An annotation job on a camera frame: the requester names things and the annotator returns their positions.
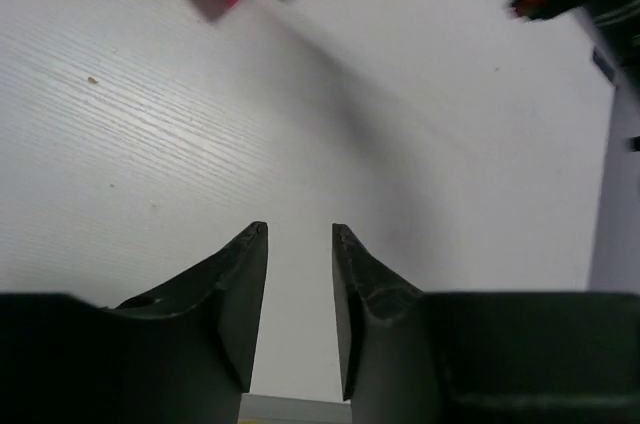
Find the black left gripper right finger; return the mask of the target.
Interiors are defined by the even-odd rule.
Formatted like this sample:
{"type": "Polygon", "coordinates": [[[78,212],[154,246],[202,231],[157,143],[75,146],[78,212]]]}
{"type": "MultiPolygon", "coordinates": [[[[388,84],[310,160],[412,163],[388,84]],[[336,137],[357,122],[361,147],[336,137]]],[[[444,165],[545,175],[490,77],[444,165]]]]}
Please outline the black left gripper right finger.
{"type": "Polygon", "coordinates": [[[424,292],[332,228],[342,394],[355,423],[635,423],[639,299],[424,292]]]}

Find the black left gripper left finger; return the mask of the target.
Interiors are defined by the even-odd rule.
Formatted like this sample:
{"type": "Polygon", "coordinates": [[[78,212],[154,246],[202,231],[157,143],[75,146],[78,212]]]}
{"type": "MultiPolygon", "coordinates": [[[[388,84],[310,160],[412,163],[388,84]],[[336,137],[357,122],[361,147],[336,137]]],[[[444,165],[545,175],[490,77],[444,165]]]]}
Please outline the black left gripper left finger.
{"type": "Polygon", "coordinates": [[[268,260],[254,222],[115,308],[1,297],[5,423],[234,423],[251,385],[268,260]]]}

